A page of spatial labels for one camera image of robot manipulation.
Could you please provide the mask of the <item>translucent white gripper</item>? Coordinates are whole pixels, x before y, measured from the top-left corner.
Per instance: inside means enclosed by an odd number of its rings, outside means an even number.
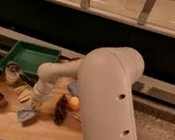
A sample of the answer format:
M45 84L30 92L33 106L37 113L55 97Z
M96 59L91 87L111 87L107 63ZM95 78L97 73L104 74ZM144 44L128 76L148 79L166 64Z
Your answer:
M31 91L31 102L32 107L40 108L44 101L49 98L51 91L55 87L55 84L50 81L37 80Z

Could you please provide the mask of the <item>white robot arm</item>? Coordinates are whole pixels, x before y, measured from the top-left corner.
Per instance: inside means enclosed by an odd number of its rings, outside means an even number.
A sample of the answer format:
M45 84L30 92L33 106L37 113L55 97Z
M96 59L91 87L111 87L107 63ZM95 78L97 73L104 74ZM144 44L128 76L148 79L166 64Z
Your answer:
M144 59L130 47L98 48L68 63L44 63L37 69L32 98L42 101L61 77L75 77L84 140L138 140L132 84L144 72Z

